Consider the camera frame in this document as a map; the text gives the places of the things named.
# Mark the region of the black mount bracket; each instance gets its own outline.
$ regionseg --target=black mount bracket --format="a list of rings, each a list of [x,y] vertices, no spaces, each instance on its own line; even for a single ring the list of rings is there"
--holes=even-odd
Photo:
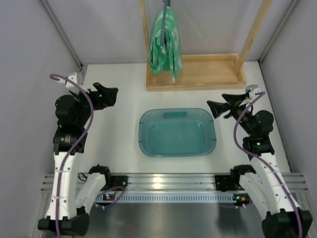
[[[100,166],[100,165],[94,166],[89,170],[88,173],[89,174],[100,173],[102,175],[105,175],[106,184],[101,189],[101,191],[106,191],[106,190],[108,190],[112,187],[115,187],[115,186],[121,186],[121,187],[126,188],[128,185],[128,176],[112,175],[109,167],[106,167],[106,166]]]
[[[214,177],[216,182],[216,190],[227,192],[243,190],[239,184],[240,176],[245,173],[256,173],[251,165],[238,165],[230,170],[230,175],[216,175]]]

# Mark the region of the black clamp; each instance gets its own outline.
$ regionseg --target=black clamp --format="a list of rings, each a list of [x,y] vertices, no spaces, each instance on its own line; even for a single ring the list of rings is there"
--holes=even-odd
[[[94,110],[102,110],[114,106],[118,93],[117,88],[106,88],[100,83],[94,83],[93,86],[97,91],[91,91],[88,95],[93,102]]]
[[[108,190],[115,186],[121,186],[126,188],[128,185],[128,176],[122,176],[122,175],[111,175],[109,167],[106,166],[93,166],[89,172],[90,175],[92,173],[100,173],[102,175],[105,175],[106,178],[106,185],[101,189],[101,191]]]
[[[216,190],[227,192],[243,190],[240,186],[240,176],[245,173],[256,173],[255,169],[251,165],[238,165],[230,170],[230,175],[216,175],[214,177]]]

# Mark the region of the green striped cloth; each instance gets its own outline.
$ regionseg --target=green striped cloth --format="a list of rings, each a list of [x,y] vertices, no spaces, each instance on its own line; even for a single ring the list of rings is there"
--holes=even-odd
[[[174,12],[167,7],[165,21],[165,44],[159,43],[163,22],[163,10],[154,21],[150,42],[150,67],[153,73],[161,73],[162,69],[171,71],[172,81],[175,83],[182,69],[182,47],[179,39],[177,20]]]

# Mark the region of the wooden post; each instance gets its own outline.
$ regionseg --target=wooden post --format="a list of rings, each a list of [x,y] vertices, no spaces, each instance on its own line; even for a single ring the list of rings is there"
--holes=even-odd
[[[150,44],[149,44],[149,36],[148,36],[148,21],[147,21],[146,9],[145,9],[145,0],[140,0],[140,6],[141,6],[141,12],[142,12],[143,34],[144,34],[145,48],[147,52],[147,61],[149,61]]]
[[[251,46],[253,44],[253,41],[255,40],[255,38],[256,38],[260,28],[261,28],[261,25],[265,19],[265,16],[266,16],[272,2],[273,2],[273,0],[262,0],[262,3],[261,3],[261,6],[259,8],[256,19],[253,22],[253,25],[251,27],[251,30],[250,30],[249,35],[247,37],[247,40],[244,43],[243,49],[240,53],[239,59],[238,59],[237,64],[236,64],[237,75],[239,75],[239,73],[240,73],[240,69],[241,69],[244,61],[246,60],[246,58],[249,54],[249,51],[250,51]]]

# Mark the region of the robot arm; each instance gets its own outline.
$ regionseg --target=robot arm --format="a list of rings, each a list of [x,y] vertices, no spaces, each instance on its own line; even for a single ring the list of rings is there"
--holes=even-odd
[[[38,229],[57,232],[61,235],[84,236],[89,226],[89,213],[100,190],[110,184],[111,174],[108,167],[94,166],[90,169],[85,185],[76,197],[76,183],[79,166],[83,157],[87,134],[83,136],[85,124],[93,110],[102,110],[114,106],[117,88],[105,88],[99,83],[93,86],[97,91],[79,90],[77,73],[60,80],[72,95],[57,99],[56,116],[58,118],[54,143],[54,181],[52,197],[45,218],[38,222]],[[82,137],[77,146],[75,143]]]
[[[265,237],[306,237],[313,219],[309,211],[301,210],[277,166],[268,135],[273,130],[273,115],[268,111],[252,114],[253,103],[259,99],[258,95],[263,94],[257,85],[251,85],[242,95],[223,94],[226,103],[207,103],[214,118],[229,111],[224,118],[234,117],[237,120],[234,137],[238,124],[249,135],[243,139],[243,147],[236,138],[235,142],[248,154],[250,165],[235,166],[230,174],[232,182],[243,187],[256,206]]]

